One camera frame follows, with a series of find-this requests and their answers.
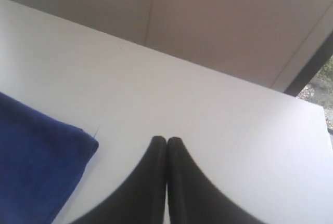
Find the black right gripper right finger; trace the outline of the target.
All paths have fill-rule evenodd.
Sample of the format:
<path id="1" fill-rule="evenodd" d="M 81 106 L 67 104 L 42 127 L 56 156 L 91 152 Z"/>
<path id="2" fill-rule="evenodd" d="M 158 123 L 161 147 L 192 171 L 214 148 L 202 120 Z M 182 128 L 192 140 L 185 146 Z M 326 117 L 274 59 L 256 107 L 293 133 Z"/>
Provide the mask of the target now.
<path id="1" fill-rule="evenodd" d="M 167 178 L 170 223 L 262 223 L 212 184 L 179 137 L 167 143 Z"/>

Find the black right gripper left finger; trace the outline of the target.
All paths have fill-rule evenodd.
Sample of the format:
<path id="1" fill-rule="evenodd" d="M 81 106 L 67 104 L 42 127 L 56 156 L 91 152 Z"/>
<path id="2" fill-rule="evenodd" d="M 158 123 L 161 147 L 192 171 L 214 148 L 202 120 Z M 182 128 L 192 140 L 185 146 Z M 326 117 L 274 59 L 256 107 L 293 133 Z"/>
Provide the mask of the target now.
<path id="1" fill-rule="evenodd" d="M 163 223 L 167 141 L 154 136 L 131 174 L 103 202 L 73 223 Z"/>

